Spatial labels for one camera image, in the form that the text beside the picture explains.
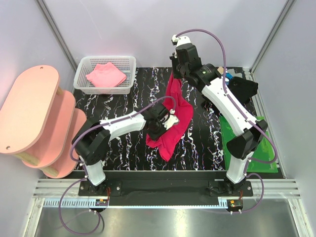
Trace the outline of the crimson red t-shirt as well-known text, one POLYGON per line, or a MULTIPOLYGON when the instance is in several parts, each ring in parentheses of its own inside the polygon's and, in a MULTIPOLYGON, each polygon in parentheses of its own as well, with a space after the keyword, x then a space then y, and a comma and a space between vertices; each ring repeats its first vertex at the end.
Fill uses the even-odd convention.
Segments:
POLYGON ((182 96, 182 82, 180 79, 175 79, 171 75, 165 94, 175 99, 175 116, 179 122, 167 130, 157 141, 154 141, 147 135, 146 145, 151 148, 158 148, 161 158, 164 161, 169 161, 174 153, 175 146, 187 130, 194 112, 192 105, 182 96))

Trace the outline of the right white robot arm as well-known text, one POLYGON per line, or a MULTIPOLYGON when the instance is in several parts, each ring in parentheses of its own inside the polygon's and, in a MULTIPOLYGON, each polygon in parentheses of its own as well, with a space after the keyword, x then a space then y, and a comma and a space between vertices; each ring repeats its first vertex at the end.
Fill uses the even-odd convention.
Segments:
POLYGON ((225 117, 235 137, 227 143, 231 154, 226 177, 219 187, 220 192, 237 195, 245 182, 246 163, 263 139, 268 125, 249 114, 230 92, 223 76, 212 64, 202 64, 196 47, 190 43, 176 43, 170 57, 173 76, 185 79, 207 98, 225 117))

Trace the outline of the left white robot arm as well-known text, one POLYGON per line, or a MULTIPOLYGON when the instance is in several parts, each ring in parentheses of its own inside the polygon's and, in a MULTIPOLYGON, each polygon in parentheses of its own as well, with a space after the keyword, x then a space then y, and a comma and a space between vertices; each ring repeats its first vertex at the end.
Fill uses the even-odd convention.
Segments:
POLYGON ((100 121, 88 119, 72 140, 70 155, 76 152, 79 157, 71 156, 71 159, 83 166, 89 189, 100 196, 107 188, 102 161, 109 142, 142 130, 146 131, 149 138, 157 141, 178 122, 175 110, 167 109, 160 102, 119 118, 100 121))

